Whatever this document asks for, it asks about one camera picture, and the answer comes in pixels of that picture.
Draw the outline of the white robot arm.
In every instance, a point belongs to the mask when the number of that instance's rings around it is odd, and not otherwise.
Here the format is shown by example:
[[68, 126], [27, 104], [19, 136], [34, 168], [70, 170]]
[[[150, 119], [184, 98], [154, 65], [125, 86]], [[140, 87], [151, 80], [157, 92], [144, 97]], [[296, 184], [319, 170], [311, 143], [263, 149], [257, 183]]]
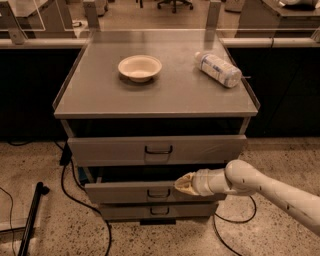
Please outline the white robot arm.
[[174, 182], [175, 189], [193, 196], [216, 193], [246, 196], [259, 193], [300, 224], [320, 235], [320, 197], [270, 178], [249, 163], [232, 160], [222, 169], [200, 169]]

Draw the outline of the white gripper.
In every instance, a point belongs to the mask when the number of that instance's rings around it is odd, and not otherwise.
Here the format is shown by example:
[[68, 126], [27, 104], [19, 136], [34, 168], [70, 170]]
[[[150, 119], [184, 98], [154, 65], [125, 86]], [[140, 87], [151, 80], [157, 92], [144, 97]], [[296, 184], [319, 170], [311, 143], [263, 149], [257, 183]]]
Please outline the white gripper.
[[200, 169], [196, 173], [189, 172], [175, 181], [175, 189], [192, 196], [232, 192], [223, 169]]

